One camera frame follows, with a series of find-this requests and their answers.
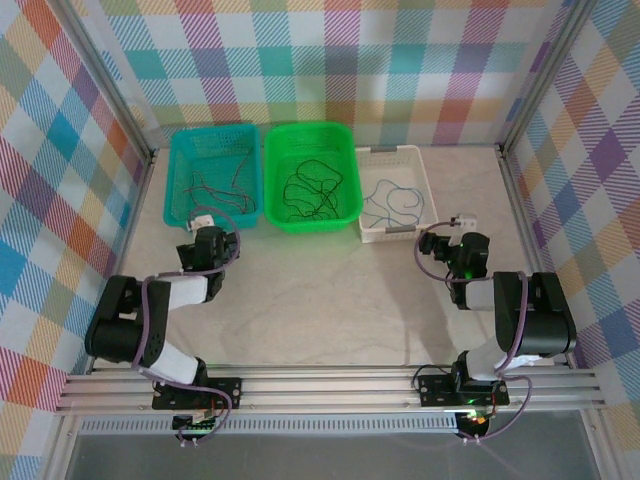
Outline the teal plastic basket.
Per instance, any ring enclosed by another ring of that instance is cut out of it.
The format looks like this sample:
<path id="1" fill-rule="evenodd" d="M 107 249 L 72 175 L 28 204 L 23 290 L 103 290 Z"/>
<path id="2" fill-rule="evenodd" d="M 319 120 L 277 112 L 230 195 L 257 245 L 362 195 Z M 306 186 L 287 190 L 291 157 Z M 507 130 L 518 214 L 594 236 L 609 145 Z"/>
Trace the teal plastic basket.
<path id="1" fill-rule="evenodd" d="M 238 228 L 257 225 L 263 211 L 260 134 L 237 124 L 183 130 L 170 142 L 163 219 L 187 227 L 197 215 L 217 209 Z"/>

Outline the white plastic basket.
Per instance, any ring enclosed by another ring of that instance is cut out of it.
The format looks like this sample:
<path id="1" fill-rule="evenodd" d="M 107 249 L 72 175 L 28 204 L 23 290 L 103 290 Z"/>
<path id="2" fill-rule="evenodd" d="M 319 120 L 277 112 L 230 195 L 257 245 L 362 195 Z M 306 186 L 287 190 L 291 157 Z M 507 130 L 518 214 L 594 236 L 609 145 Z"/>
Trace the white plastic basket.
<path id="1" fill-rule="evenodd" d="M 358 148 L 356 159 L 363 194 L 358 225 L 364 244 L 413 241 L 438 222 L 418 147 Z"/>

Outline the green plastic basket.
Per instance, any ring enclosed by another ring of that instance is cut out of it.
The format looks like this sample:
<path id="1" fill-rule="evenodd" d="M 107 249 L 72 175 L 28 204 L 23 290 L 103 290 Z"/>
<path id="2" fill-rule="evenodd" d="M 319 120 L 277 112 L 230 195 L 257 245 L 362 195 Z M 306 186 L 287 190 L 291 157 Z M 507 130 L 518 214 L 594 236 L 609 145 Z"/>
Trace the green plastic basket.
<path id="1" fill-rule="evenodd" d="M 363 208 L 351 130 L 336 122 L 285 124 L 264 140 L 264 213 L 290 234 L 338 231 Z"/>

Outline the aluminium frame post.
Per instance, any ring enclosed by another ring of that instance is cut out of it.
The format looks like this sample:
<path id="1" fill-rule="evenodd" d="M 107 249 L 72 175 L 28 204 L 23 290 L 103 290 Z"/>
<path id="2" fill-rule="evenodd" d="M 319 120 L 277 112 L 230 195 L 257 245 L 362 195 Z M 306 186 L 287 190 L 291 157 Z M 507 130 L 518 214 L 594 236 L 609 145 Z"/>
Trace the aluminium frame post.
<path id="1" fill-rule="evenodd" d="M 86 31 L 83 22 L 75 12 L 71 0 L 56 0 L 56 6 L 61 10 L 61 16 L 69 22 L 69 31 L 74 35 L 74 39 L 80 44 L 80 51 L 84 55 L 84 60 L 88 69 L 97 80 L 98 86 L 106 94 L 110 106 L 121 122 L 123 130 L 134 144 L 137 152 L 147 164 L 154 160 L 155 149 L 152 148 L 137 122 L 128 108 L 125 97 L 117 87 L 116 81 L 108 71 L 102 55 Z"/>
<path id="2" fill-rule="evenodd" d="M 596 3 L 597 0 L 561 1 L 497 138 L 496 150 L 504 160 L 509 158 L 524 135 Z"/>

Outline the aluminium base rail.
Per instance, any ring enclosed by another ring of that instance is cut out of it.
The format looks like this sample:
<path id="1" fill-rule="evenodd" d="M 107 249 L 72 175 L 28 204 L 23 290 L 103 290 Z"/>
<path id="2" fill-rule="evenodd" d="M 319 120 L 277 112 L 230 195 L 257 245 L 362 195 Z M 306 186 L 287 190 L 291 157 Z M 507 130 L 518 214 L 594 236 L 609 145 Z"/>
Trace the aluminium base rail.
<path id="1" fill-rule="evenodd" d="M 239 412 L 249 414 L 347 414 L 468 411 L 468 407 L 425 406 L 412 388 L 415 366 L 227 366 L 211 377 L 241 381 Z M 565 365 L 525 367 L 506 381 L 509 404 L 530 411 L 602 408 L 604 394 L 590 370 Z M 57 412 L 87 415 L 150 414 L 154 389 L 147 379 L 124 368 L 96 368 L 70 377 Z"/>

